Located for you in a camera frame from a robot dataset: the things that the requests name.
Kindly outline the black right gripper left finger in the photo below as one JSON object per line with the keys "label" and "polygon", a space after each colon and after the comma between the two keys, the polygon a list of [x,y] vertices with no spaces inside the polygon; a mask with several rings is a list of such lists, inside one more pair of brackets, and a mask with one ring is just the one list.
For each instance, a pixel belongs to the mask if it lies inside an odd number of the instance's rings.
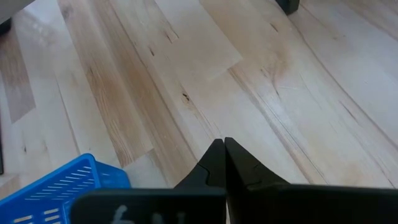
{"label": "black right gripper left finger", "polygon": [[226,149],[215,139],[172,189],[96,189],[79,197],[72,223],[224,223]]}

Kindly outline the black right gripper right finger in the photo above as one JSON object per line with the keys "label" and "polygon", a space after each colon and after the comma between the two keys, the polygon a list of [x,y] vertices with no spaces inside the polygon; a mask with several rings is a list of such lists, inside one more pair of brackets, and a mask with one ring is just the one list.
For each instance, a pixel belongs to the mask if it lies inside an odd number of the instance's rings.
{"label": "black right gripper right finger", "polygon": [[291,184],[225,138],[231,223],[397,224],[397,190]]}

